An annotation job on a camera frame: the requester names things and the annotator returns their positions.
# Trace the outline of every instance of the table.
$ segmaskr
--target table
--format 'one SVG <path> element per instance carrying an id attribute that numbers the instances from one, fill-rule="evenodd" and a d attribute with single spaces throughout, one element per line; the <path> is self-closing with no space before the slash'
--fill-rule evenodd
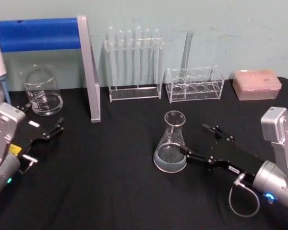
<path id="1" fill-rule="evenodd" d="M 158 170 L 153 152 L 165 131 L 164 114 L 186 116 L 186 145 L 207 151 L 211 139 L 201 124 L 220 125 L 237 145 L 264 160 L 274 161 L 264 141 L 260 119 L 270 106 L 288 109 L 288 80 L 275 100 L 240 102 L 229 80 L 220 100 L 168 102 L 162 99 L 110 103 L 101 90 L 101 123 L 90 123 L 86 89 L 62 90 L 64 105 L 50 117 L 32 111 L 27 117 L 51 128 L 61 116 L 64 133 L 29 155 L 39 163 L 16 176 L 0 195 L 0 230 L 194 230 L 288 229 L 288 209 L 261 199 L 253 218 L 240 218 L 228 206 L 235 177 L 224 170 L 209 172 L 187 165 L 176 174 Z M 14 105 L 26 103 L 23 92 L 12 92 Z M 240 205 L 251 211 L 248 198 Z"/>

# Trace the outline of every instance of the blue bar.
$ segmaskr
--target blue bar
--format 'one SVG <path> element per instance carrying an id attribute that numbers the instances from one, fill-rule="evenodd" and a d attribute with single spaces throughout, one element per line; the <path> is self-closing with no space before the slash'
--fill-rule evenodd
<path id="1" fill-rule="evenodd" d="M 1 52 L 80 49 L 77 18 L 0 21 Z"/>

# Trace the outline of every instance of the gray cable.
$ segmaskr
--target gray cable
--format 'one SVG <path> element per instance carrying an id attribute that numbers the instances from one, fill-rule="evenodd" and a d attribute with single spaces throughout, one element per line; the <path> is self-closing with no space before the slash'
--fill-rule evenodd
<path id="1" fill-rule="evenodd" d="M 242 215 L 242 214 L 236 212 L 236 210 L 233 208 L 233 206 L 232 206 L 232 204 L 231 204 L 231 193 L 232 193 L 232 187 L 231 187 L 230 192 L 229 192 L 229 196 L 228 196 L 228 202 L 229 202 L 229 206 L 230 206 L 231 210 L 232 210 L 236 215 L 238 215 L 238 216 L 240 216 L 240 217 L 249 218 L 249 217 L 255 216 L 255 215 L 258 213 L 259 208 L 260 208 L 260 202 L 259 202 L 258 195 L 257 195 L 253 190 L 251 190 L 251 189 L 249 189 L 248 187 L 246 187 L 244 184 L 239 183 L 238 186 L 241 186 L 242 188 L 244 188 L 245 190 L 249 191 L 251 194 L 253 194 L 253 195 L 255 196 L 256 201 L 257 201 L 257 209 L 256 209 L 253 213 L 251 213 L 251 214 L 249 214 L 249 215 Z"/>

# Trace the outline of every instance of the glass beaker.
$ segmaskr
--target glass beaker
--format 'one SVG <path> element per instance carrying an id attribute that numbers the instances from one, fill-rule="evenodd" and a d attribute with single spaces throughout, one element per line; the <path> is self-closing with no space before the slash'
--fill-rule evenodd
<path id="1" fill-rule="evenodd" d="M 49 116 L 62 108 L 63 100 L 51 66 L 33 64 L 20 72 L 20 77 L 34 113 Z"/>
<path id="2" fill-rule="evenodd" d="M 186 156 L 180 153 L 180 145 L 184 145 L 182 125 L 186 118 L 179 111 L 169 111 L 164 116 L 167 123 L 162 139 L 155 153 L 154 163 L 158 169 L 166 173 L 177 173 L 187 165 Z"/>

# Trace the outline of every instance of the light blue wall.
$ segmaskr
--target light blue wall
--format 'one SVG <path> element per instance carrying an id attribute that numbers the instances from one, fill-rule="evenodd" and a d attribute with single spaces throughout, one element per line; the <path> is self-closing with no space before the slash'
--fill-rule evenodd
<path id="1" fill-rule="evenodd" d="M 100 52 L 109 25 L 123 28 L 159 28 L 167 43 L 166 68 L 179 68 L 184 36 L 195 31 L 191 66 L 218 64 L 225 78 L 236 69 L 273 69 L 288 78 L 288 0 L 0 0 L 0 20 L 59 18 L 87 15 L 99 78 L 104 85 Z M 17 79 L 23 60 L 40 61 L 47 55 L 6 54 L 9 88 L 21 87 Z M 58 65 L 61 88 L 81 86 L 78 51 L 51 52 Z"/>

